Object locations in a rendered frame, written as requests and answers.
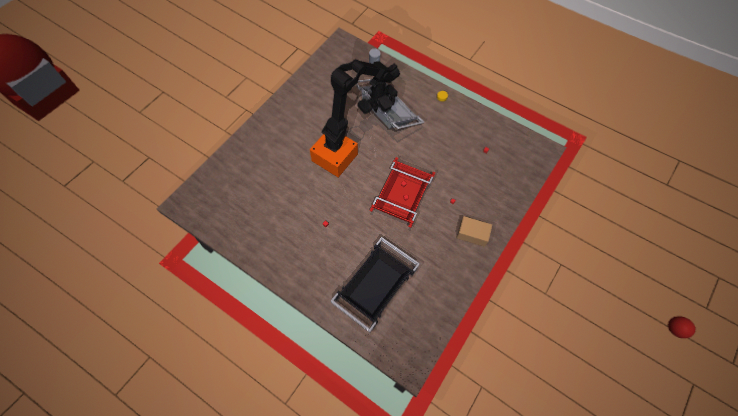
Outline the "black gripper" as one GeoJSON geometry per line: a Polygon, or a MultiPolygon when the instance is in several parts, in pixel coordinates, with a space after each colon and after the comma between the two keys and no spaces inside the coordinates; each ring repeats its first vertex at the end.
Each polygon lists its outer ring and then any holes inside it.
{"type": "Polygon", "coordinates": [[[364,114],[367,114],[367,113],[371,112],[372,111],[372,108],[374,109],[375,113],[377,113],[377,108],[379,108],[378,105],[377,106],[375,105],[375,99],[376,99],[377,96],[378,97],[379,96],[383,96],[384,93],[386,93],[387,96],[388,96],[388,94],[390,94],[391,96],[394,96],[394,97],[397,96],[397,90],[391,84],[385,86],[385,90],[382,91],[382,92],[376,92],[376,91],[374,91],[373,88],[372,88],[372,86],[370,87],[370,89],[372,90],[372,93],[370,93],[371,98],[368,99],[368,100],[366,100],[365,98],[363,98],[362,100],[360,100],[360,102],[358,102],[358,105],[357,105],[357,107],[364,114]]]}

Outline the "grey cylinder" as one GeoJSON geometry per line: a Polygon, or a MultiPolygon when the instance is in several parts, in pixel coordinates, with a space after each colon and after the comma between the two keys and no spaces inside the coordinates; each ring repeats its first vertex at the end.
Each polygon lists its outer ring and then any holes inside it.
{"type": "Polygon", "coordinates": [[[369,51],[369,63],[380,62],[380,50],[373,48],[369,51]]]}

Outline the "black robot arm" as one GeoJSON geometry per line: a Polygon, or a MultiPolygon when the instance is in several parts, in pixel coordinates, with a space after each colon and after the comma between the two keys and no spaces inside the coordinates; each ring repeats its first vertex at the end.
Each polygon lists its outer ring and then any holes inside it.
{"type": "MultiPolygon", "coordinates": [[[[332,117],[328,119],[322,130],[326,140],[324,147],[333,152],[337,152],[342,146],[342,140],[348,128],[348,121],[344,118],[347,92],[358,83],[359,77],[362,74],[374,76],[369,83],[372,85],[374,91],[382,92],[385,90],[386,82],[392,82],[400,75],[400,72],[396,64],[392,64],[387,68],[379,61],[371,64],[359,60],[342,64],[333,71],[331,75],[331,84],[334,89],[332,117]],[[345,72],[352,69],[357,72],[354,79],[345,72]]],[[[383,96],[377,96],[375,99],[375,105],[378,105],[382,112],[389,110],[394,105],[394,102],[395,97],[387,96],[386,93],[383,96]]]]}

